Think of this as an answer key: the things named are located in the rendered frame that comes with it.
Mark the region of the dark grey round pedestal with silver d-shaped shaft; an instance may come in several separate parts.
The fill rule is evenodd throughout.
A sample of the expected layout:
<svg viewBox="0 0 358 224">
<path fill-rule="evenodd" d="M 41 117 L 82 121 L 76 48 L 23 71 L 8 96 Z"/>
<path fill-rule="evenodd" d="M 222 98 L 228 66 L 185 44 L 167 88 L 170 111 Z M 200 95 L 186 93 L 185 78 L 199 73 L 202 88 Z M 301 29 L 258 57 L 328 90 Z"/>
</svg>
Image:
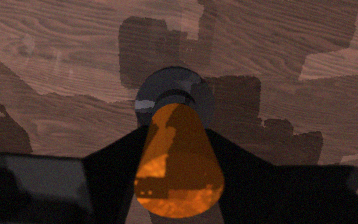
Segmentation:
<svg viewBox="0 0 358 224">
<path fill-rule="evenodd" d="M 140 86 L 135 99 L 135 114 L 140 126 L 150 127 L 156 111 L 173 103 L 194 109 L 204 129 L 213 119 L 215 100 L 207 82 L 188 68 L 170 66 L 155 71 Z"/>
</svg>

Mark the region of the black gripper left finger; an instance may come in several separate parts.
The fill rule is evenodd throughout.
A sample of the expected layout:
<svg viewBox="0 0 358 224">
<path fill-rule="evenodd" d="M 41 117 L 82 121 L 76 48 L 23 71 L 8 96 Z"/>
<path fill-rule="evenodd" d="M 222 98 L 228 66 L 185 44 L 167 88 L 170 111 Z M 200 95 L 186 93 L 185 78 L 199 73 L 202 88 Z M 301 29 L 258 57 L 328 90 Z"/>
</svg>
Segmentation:
<svg viewBox="0 0 358 224">
<path fill-rule="evenodd" d="M 86 157 L 0 153 L 0 197 L 68 201 L 85 224 L 125 224 L 149 126 Z"/>
</svg>

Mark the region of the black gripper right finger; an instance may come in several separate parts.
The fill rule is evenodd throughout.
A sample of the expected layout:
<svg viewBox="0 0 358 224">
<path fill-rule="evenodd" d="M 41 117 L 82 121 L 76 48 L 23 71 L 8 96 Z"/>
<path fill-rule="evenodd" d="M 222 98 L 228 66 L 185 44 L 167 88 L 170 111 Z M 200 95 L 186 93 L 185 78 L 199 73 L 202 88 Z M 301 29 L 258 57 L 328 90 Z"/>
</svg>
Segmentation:
<svg viewBox="0 0 358 224">
<path fill-rule="evenodd" d="M 224 176 L 218 200 L 224 224 L 275 224 L 296 191 L 358 190 L 358 167 L 275 166 L 205 128 Z"/>
</svg>

